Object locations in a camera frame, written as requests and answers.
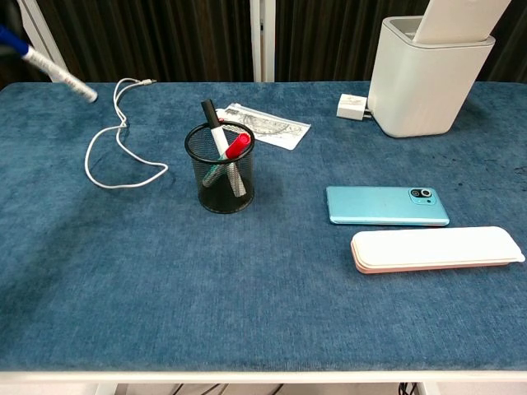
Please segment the white and pink pencil case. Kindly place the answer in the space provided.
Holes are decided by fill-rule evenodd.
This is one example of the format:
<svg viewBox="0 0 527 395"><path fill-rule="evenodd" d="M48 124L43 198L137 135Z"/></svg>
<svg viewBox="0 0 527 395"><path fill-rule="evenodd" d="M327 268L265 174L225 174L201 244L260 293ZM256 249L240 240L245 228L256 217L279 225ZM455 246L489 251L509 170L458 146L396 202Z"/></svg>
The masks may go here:
<svg viewBox="0 0 527 395"><path fill-rule="evenodd" d="M361 231L350 245L356 268L364 274L496 267L525 261L519 245L498 226Z"/></svg>

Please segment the light blue smartphone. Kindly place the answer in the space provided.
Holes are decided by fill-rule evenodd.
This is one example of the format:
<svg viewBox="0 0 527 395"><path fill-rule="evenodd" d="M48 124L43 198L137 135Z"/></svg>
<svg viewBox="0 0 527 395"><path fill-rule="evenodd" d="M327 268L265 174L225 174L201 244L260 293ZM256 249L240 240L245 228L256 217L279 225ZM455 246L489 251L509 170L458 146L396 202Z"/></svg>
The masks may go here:
<svg viewBox="0 0 527 395"><path fill-rule="evenodd" d="M336 225L447 226L446 210L429 187L328 186L329 220Z"/></svg>

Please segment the blue cap white marker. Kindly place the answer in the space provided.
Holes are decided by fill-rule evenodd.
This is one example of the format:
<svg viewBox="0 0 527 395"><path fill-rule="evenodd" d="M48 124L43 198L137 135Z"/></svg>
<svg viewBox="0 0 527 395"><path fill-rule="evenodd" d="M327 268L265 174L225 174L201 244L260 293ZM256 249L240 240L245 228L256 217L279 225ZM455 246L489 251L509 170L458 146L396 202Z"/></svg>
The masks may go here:
<svg viewBox="0 0 527 395"><path fill-rule="evenodd" d="M18 38L6 26L0 24L0 44L14 49L27 63L37 67L59 82L66 84L71 90L83 96L89 103L95 102L98 95L86 83L73 76L69 71L46 58L31 45Z"/></svg>

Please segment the blue felt table mat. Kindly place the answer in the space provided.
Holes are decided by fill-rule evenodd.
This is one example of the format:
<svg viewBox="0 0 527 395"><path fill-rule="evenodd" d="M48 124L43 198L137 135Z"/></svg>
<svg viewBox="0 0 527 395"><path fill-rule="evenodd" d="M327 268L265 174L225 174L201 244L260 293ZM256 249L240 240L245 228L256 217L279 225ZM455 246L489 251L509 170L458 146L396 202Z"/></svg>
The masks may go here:
<svg viewBox="0 0 527 395"><path fill-rule="evenodd" d="M329 185L425 186L453 226L497 225L527 253L527 84L479 82L452 129L393 139L336 115L364 81L156 83L121 102L131 150L168 164L97 188L83 162L114 125L53 83L0 90L0 371L527 370L527 264L361 274ZM308 123L254 147L253 202L198 201L187 133L201 102Z"/></svg>

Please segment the black cap white marker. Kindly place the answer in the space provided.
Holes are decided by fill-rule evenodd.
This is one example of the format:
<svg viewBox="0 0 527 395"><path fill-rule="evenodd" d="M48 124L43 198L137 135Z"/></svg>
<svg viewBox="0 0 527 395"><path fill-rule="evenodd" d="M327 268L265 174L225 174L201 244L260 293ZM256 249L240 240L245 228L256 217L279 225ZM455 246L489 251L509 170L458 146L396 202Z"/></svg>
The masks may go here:
<svg viewBox="0 0 527 395"><path fill-rule="evenodd" d="M216 144L218 153L220 156L226 152L229 144L226 139L225 133L222 129L222 125L217 117L217 113L213 102L210 99L201 102L203 112L207 118L209 127L211 129L212 137ZM226 167L226 172L231 183L231 188L234 195L239 198L246 194L245 185L240 176L240 172L234 163L230 163Z"/></svg>

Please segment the transparent ruler pouch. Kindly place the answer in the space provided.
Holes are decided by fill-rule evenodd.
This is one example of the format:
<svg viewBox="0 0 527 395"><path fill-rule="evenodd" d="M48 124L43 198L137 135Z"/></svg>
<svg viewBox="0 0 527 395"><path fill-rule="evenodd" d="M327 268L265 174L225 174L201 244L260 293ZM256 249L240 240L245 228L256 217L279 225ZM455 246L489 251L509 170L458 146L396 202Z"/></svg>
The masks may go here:
<svg viewBox="0 0 527 395"><path fill-rule="evenodd" d="M231 103L224 109L216 109L218 118L240 123L249 128L261 142L292 151L310 130L311 125Z"/></svg>

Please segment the red cap marker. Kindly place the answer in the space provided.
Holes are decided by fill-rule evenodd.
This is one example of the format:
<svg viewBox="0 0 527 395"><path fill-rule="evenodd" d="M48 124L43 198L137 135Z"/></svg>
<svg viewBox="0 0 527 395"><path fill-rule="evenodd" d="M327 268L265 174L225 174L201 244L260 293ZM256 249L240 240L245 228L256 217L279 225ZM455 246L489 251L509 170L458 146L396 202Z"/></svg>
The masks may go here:
<svg viewBox="0 0 527 395"><path fill-rule="evenodd" d="M226 155L228 160L232 160L240 156L245 148L251 143L250 135L243 132L238 135L238 137L228 146L226 150ZM205 175L202 184L204 187L211 187L212 184L219 178L209 178Z"/></svg>

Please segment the white charger plug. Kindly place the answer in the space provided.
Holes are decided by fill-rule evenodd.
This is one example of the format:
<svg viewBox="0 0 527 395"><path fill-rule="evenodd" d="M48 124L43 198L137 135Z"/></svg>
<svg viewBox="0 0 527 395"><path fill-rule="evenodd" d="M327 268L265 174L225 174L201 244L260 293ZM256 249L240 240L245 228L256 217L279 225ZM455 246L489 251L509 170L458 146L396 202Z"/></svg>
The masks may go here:
<svg viewBox="0 0 527 395"><path fill-rule="evenodd" d="M349 94L340 95L336 116L356 121L372 118L371 112L367 108L367 98Z"/></svg>

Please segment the black pleated curtain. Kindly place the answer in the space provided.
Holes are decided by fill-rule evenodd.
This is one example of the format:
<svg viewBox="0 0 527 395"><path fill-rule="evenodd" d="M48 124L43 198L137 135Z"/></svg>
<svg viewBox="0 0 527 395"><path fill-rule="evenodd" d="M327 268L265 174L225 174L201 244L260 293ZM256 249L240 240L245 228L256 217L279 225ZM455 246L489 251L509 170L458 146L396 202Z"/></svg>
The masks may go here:
<svg viewBox="0 0 527 395"><path fill-rule="evenodd" d="M0 90L15 82L51 82L42 71L15 55L0 55Z"/></svg>
<svg viewBox="0 0 527 395"><path fill-rule="evenodd" d="M527 83L527 0L511 0L491 36L496 43L478 79Z"/></svg>
<svg viewBox="0 0 527 395"><path fill-rule="evenodd" d="M253 81L249 0L37 0L67 68L90 82Z"/></svg>
<svg viewBox="0 0 527 395"><path fill-rule="evenodd" d="M276 0L276 81L371 78L382 21L429 0Z"/></svg>

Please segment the black mesh pen holder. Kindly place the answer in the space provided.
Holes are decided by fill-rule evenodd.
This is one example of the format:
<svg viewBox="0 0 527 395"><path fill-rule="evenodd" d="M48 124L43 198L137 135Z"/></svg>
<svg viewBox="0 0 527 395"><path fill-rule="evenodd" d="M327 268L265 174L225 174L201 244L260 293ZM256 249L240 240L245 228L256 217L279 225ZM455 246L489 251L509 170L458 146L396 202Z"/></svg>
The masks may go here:
<svg viewBox="0 0 527 395"><path fill-rule="evenodd" d="M233 213L252 202L253 141L236 158L222 159L210 127L202 123L189 132L184 148L193 164L202 206L216 213Z"/></svg>

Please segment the white frame post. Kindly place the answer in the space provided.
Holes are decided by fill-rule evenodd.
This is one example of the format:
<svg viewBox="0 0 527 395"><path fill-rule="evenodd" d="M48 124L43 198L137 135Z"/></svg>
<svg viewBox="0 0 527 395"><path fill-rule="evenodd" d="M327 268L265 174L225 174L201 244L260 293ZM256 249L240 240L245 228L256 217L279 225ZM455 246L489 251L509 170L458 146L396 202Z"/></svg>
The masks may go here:
<svg viewBox="0 0 527 395"><path fill-rule="evenodd" d="M37 0L17 0L22 24L33 47L55 64L68 70Z"/></svg>
<svg viewBox="0 0 527 395"><path fill-rule="evenodd" d="M276 0L250 0L250 38L254 81L275 82Z"/></svg>

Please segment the white desktop trash bin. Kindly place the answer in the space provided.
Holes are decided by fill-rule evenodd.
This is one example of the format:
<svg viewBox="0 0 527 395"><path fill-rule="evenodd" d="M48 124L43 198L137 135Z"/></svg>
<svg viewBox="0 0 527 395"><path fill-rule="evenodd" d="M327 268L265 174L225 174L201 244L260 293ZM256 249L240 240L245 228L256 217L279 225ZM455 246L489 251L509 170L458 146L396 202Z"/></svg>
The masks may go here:
<svg viewBox="0 0 527 395"><path fill-rule="evenodd" d="M511 0L429 0L421 16L381 24L367 107L391 137L448 132Z"/></svg>

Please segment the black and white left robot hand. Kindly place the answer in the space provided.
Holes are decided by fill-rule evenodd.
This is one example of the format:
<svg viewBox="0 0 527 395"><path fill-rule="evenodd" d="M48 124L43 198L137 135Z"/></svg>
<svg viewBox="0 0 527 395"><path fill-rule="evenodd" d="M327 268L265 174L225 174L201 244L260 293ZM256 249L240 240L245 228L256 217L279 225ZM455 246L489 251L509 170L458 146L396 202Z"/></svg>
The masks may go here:
<svg viewBox="0 0 527 395"><path fill-rule="evenodd" d="M6 27L17 38L21 37L23 22L17 0L0 0L0 25ZM0 41L0 60L15 56L16 51Z"/></svg>

